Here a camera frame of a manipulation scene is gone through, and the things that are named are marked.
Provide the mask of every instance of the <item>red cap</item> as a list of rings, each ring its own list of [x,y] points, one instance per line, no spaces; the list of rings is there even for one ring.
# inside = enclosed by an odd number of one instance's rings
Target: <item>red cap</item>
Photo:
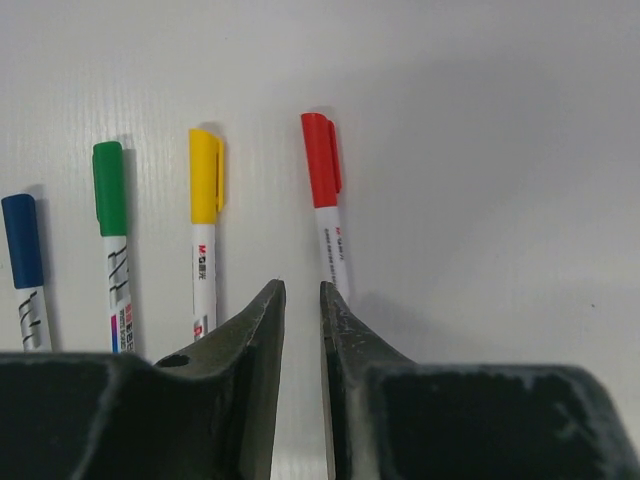
[[[336,128],[321,113],[303,113],[302,132],[315,208],[335,207],[342,190]]]

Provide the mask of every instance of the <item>blue cap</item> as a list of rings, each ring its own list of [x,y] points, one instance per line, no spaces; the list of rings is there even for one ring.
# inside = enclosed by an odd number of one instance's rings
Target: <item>blue cap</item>
[[[20,289],[44,285],[35,200],[26,193],[5,197],[2,199],[2,213],[14,287]]]

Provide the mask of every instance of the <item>white table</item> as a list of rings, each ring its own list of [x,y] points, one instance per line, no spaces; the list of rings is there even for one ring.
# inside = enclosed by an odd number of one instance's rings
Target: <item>white table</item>
[[[326,478],[298,114],[336,121],[352,306],[424,362],[567,362],[640,444],[640,3],[13,0],[0,193],[33,193],[66,351],[108,351],[91,147],[135,154],[142,353],[191,340],[187,129],[228,143],[225,317],[286,281],[273,472]],[[0,235],[0,348],[19,349]]]

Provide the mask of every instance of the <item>yellow clip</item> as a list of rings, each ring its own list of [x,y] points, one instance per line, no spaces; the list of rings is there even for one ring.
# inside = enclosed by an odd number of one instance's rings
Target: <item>yellow clip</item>
[[[224,205],[224,142],[205,130],[189,130],[191,223],[215,224]]]

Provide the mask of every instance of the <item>marker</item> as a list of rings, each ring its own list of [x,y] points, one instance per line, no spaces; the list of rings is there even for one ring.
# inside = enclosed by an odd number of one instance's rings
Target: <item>marker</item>
[[[107,316],[113,353],[133,352],[133,316],[127,263],[127,204],[122,145],[93,146],[93,184],[107,276]]]
[[[25,352],[50,352],[51,335],[44,302],[44,276],[38,240],[36,202],[20,193],[2,199],[13,286]]]
[[[209,132],[192,129],[189,153],[195,341],[217,326],[216,219],[224,204],[224,142]]]
[[[301,118],[320,238],[323,278],[333,282],[348,303],[349,279],[338,212],[342,178],[335,126],[320,113],[303,113]]]

